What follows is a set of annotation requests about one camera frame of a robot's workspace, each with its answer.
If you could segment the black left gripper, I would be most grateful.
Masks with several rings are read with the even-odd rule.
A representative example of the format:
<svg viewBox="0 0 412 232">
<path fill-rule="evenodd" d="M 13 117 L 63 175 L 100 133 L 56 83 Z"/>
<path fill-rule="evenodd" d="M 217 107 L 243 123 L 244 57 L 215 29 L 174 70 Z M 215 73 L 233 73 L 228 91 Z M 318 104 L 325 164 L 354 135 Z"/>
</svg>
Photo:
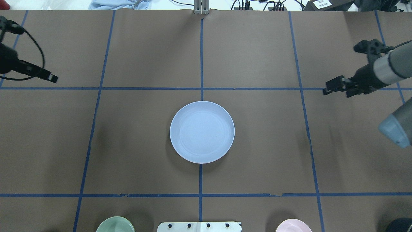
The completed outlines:
<svg viewBox="0 0 412 232">
<path fill-rule="evenodd" d="M 28 62 L 18 59 L 16 50 L 1 44 L 0 46 L 0 73 L 6 74 L 10 71 L 15 71 L 21 74 L 29 75 L 30 77 L 40 78 L 52 83 L 57 83 L 58 76 L 53 75 L 50 71 L 38 67 L 31 66 Z"/>
</svg>

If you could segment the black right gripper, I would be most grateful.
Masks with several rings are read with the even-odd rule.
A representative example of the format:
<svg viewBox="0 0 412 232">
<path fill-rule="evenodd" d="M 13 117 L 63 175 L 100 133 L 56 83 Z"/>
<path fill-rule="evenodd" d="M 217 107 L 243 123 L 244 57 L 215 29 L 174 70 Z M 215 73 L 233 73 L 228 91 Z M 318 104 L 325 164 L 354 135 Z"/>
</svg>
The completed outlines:
<svg viewBox="0 0 412 232">
<path fill-rule="evenodd" d="M 333 92 L 346 92 L 346 97 L 353 97 L 358 94 L 370 94 L 381 88 L 387 87 L 388 84 L 380 81 L 371 64 L 359 68 L 351 78 L 345 78 L 343 75 L 337 76 L 325 83 L 323 95 L 326 96 Z"/>
</svg>

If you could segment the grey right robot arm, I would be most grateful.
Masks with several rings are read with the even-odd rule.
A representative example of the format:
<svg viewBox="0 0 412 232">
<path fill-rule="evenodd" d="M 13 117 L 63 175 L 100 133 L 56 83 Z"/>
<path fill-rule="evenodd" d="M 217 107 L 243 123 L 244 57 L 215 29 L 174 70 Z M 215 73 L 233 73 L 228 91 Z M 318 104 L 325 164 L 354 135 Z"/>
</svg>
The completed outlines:
<svg viewBox="0 0 412 232">
<path fill-rule="evenodd" d="M 389 86 L 396 85 L 395 91 L 402 104 L 379 124 L 378 129 L 398 147 L 411 147 L 411 99 L 406 99 L 400 88 L 400 82 L 410 79 L 412 75 L 411 41 L 387 46 L 377 39 L 363 40 L 358 42 L 353 50 L 366 54 L 367 64 L 350 78 L 339 75 L 327 81 L 322 90 L 323 95 L 344 92 L 346 97 L 350 98 L 388 90 Z"/>
</svg>

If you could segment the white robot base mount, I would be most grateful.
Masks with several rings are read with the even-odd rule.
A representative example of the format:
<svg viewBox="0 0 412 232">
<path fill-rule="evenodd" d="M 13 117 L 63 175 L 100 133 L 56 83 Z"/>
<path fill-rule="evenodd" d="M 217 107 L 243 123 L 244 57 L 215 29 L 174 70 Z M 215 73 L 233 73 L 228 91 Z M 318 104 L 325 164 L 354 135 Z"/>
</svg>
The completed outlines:
<svg viewBox="0 0 412 232">
<path fill-rule="evenodd" d="M 242 232 L 241 222 L 164 222 L 160 223 L 158 232 Z"/>
</svg>

